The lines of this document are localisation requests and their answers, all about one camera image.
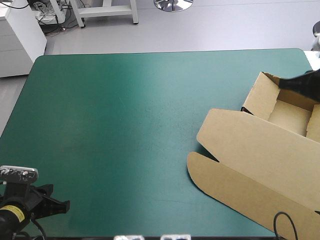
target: white cabinet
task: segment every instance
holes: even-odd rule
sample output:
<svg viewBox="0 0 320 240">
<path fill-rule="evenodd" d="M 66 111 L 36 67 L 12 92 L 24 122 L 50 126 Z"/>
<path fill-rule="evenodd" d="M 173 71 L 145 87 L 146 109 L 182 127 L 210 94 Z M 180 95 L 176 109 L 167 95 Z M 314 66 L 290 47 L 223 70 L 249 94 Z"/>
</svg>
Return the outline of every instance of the white cabinet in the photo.
<svg viewBox="0 0 320 240">
<path fill-rule="evenodd" d="M 7 5 L 23 7 L 27 0 Z M 0 4 L 0 78 L 29 74 L 47 39 L 30 7 L 13 9 Z"/>
</svg>

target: cardboard box lid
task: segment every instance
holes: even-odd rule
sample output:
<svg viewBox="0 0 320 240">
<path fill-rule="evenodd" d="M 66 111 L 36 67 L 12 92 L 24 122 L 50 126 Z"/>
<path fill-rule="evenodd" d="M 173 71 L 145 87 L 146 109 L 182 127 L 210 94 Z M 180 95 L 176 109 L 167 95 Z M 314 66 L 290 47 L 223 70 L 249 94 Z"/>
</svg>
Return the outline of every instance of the cardboard box lid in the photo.
<svg viewBox="0 0 320 240">
<path fill-rule="evenodd" d="M 286 212 L 292 218 L 300 240 L 320 239 L 320 215 L 231 168 L 191 152 L 187 168 L 193 182 L 207 195 L 273 231 L 274 216 Z M 279 216 L 278 233 L 295 239 L 289 220 Z"/>
<path fill-rule="evenodd" d="M 212 109 L 198 134 L 221 164 L 320 210 L 320 143 L 246 112 Z"/>
</svg>

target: yellow label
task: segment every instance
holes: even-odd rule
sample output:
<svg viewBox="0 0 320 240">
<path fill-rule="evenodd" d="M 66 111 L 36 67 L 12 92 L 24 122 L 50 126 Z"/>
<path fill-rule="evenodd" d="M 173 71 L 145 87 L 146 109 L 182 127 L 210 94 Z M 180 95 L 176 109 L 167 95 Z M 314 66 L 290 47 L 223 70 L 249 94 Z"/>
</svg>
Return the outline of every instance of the yellow label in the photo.
<svg viewBox="0 0 320 240">
<path fill-rule="evenodd" d="M 19 219 L 19 223 L 21 223 L 23 220 L 25 220 L 24 213 L 20 210 L 20 208 L 18 208 L 16 206 L 7 205 L 7 206 L 0 208 L 0 210 L 7 210 L 7 211 L 12 212 Z"/>
</svg>

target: white drawer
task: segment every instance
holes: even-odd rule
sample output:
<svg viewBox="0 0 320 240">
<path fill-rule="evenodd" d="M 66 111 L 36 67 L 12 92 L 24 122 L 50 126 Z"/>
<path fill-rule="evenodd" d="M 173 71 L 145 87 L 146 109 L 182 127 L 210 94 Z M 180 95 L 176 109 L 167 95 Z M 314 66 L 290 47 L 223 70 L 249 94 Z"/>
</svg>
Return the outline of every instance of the white drawer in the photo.
<svg viewBox="0 0 320 240">
<path fill-rule="evenodd" d="M 0 36 L 0 52 L 23 49 L 21 42 L 15 35 Z"/>
<path fill-rule="evenodd" d="M 0 20 L 0 36 L 8 35 L 15 35 L 15 32 L 6 20 Z"/>
<path fill-rule="evenodd" d="M 26 51 L 0 51 L 0 78 L 29 74 L 34 64 Z"/>
</svg>

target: cardboard box flap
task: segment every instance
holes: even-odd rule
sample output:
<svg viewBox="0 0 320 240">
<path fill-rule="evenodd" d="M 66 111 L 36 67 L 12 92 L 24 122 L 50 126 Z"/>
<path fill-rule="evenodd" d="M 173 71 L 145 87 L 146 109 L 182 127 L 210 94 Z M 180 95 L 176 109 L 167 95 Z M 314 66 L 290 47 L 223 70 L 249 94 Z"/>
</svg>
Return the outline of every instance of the cardboard box flap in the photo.
<svg viewBox="0 0 320 240">
<path fill-rule="evenodd" d="M 307 138 L 320 142 L 320 104 L 314 105 L 306 131 Z"/>
<path fill-rule="evenodd" d="M 299 239 L 320 239 L 320 215 L 313 210 L 196 152 L 188 155 L 187 168 L 193 182 L 204 193 L 269 230 L 273 231 L 274 216 L 282 211 L 292 218 Z M 278 218 L 277 231 L 288 240 L 295 239 L 293 228 L 284 216 Z"/>
<path fill-rule="evenodd" d="M 253 115 L 268 120 L 272 113 L 280 89 L 263 73 L 260 72 L 251 91 L 249 92 L 243 107 Z"/>
<path fill-rule="evenodd" d="M 197 140 L 223 165 L 320 211 L 320 143 L 225 109 L 209 111 Z"/>
</svg>

